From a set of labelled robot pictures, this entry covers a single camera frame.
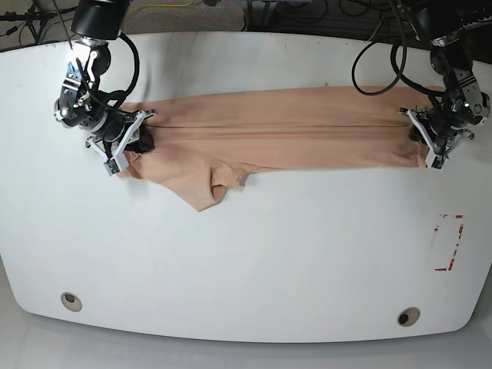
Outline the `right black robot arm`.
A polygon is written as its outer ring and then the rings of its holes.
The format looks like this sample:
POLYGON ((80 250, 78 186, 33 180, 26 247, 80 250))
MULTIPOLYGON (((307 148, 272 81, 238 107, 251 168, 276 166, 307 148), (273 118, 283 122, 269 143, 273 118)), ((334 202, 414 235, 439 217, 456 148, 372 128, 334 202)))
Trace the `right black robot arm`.
POLYGON ((78 127, 89 133, 85 145, 102 157, 110 175, 129 166, 125 154, 144 154, 155 144, 145 120, 155 110, 126 111, 122 104, 134 91, 140 72, 140 58, 134 42, 121 32, 128 1, 81 1, 75 10, 71 31, 78 36, 68 56, 65 80, 55 102, 55 118, 66 128, 78 127), (110 41, 121 39, 130 49, 134 71, 125 90, 104 92, 102 75, 111 64, 110 41))

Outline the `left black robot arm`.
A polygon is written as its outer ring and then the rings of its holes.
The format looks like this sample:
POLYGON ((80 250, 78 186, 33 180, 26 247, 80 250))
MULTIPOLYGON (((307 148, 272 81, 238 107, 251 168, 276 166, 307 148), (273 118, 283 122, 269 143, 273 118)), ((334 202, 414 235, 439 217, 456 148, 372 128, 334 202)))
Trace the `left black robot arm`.
POLYGON ((484 123, 490 116, 490 97, 480 90, 473 73, 473 59, 463 43, 464 20, 469 14, 483 14, 489 1, 391 1, 391 11, 399 28, 408 22, 415 37, 430 46, 430 63, 442 76, 443 91, 425 88, 404 75, 407 63, 407 34, 395 39, 390 54, 395 81, 425 95, 430 107, 420 110, 400 108, 410 122, 410 131, 401 148, 385 145, 377 153, 377 163, 396 168, 425 165, 441 170, 460 144, 474 140, 470 126, 484 123))

